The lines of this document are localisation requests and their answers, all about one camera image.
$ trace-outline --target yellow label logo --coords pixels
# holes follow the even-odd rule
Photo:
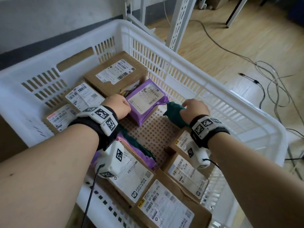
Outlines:
[[[140,203],[138,204],[138,207],[141,208],[142,205],[143,205],[144,203],[145,203],[145,199],[142,199],[142,200],[140,201]]]

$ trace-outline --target white plastic crate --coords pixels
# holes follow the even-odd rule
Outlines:
[[[94,54],[60,72],[63,60],[91,47]],[[33,146],[53,135],[41,118],[57,105],[59,95],[81,76],[109,57],[126,51],[148,67],[149,78],[161,87],[171,101],[203,100],[211,114],[224,122],[240,141],[268,159],[283,165],[287,150],[284,127],[221,83],[125,20],[115,20],[56,48],[0,72],[0,113],[22,140]],[[137,138],[157,158],[166,159],[163,148],[177,128],[162,116],[160,107],[141,128],[123,120],[129,134]],[[212,213],[210,227],[232,227],[238,208],[219,169],[210,176],[202,204]],[[92,177],[87,175],[77,203],[84,210]],[[138,227],[102,186],[96,185],[88,217],[97,227]],[[245,219],[241,227],[250,227]]]

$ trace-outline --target white label sticker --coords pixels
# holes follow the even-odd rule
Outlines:
[[[135,90],[137,87],[139,87],[139,80],[132,85],[129,85],[128,87],[124,88],[120,94],[124,97],[128,96],[133,90]]]
[[[189,142],[193,141],[190,133],[188,131],[184,131],[179,139],[175,142],[175,145],[177,145],[182,151],[184,151],[186,154],[187,153],[187,144]]]
[[[85,82],[74,88],[65,98],[80,111],[90,106],[98,106],[104,101],[104,98]]]
[[[58,131],[62,131],[74,120],[76,112],[71,108],[70,104],[65,104],[47,117],[48,121],[56,127]]]
[[[202,198],[207,187],[208,180],[180,155],[176,157],[174,163],[168,170],[168,174],[170,174],[198,199]]]
[[[134,106],[140,114],[144,114],[163,96],[163,92],[154,83],[150,83],[132,96],[128,102]]]
[[[96,74],[96,77],[102,82],[110,81],[113,85],[122,80],[125,76],[132,73],[135,68],[124,59],[109,66],[105,70]]]
[[[153,178],[153,173],[136,160],[127,150],[123,154],[124,161],[120,174],[109,180],[135,203]]]
[[[188,228],[194,213],[158,180],[139,203],[140,210],[161,228]]]

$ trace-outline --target black wrist strap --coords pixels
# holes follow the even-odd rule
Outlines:
[[[107,106],[103,106],[103,107],[105,107],[107,110],[111,111],[115,120],[118,122],[116,113],[110,107],[107,107]],[[71,126],[74,124],[83,124],[83,125],[86,125],[86,126],[92,128],[93,130],[95,130],[95,132],[98,134],[98,137],[99,137],[99,144],[98,144],[97,150],[100,150],[100,149],[106,150],[107,147],[116,139],[117,134],[118,134],[118,126],[116,126],[116,128],[113,130],[111,135],[108,137],[102,131],[100,124],[98,124],[97,122],[92,120],[90,117],[75,118],[68,126]]]
[[[202,114],[202,115],[199,115],[199,116],[195,117],[192,120],[192,122],[190,123],[190,128],[192,128],[199,119],[201,119],[205,116],[207,116],[207,115]],[[191,137],[199,148],[204,147],[204,148],[208,149],[209,139],[212,138],[215,134],[217,134],[219,132],[225,132],[227,134],[230,134],[229,131],[226,128],[218,127],[214,130],[209,131],[209,133],[203,139],[200,139],[197,136],[197,134],[192,130]]]

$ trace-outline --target perforated crate bottom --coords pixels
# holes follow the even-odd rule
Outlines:
[[[159,168],[168,158],[164,148],[169,145],[179,130],[166,116],[163,116],[165,111],[166,106],[158,106],[153,115],[147,118],[140,127],[128,118],[120,120],[120,124],[128,130],[128,134],[153,153],[157,162],[156,168]]]

